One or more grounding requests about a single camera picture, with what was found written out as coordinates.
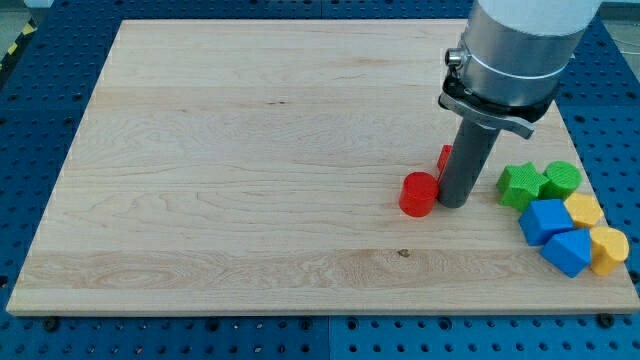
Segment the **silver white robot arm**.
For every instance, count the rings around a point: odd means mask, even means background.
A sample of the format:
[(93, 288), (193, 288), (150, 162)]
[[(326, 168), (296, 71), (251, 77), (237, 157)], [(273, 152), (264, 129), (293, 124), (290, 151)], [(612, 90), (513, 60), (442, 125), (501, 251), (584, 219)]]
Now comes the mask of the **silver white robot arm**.
[(549, 108), (600, 0), (476, 0), (445, 52), (440, 105), (488, 130), (525, 139)]

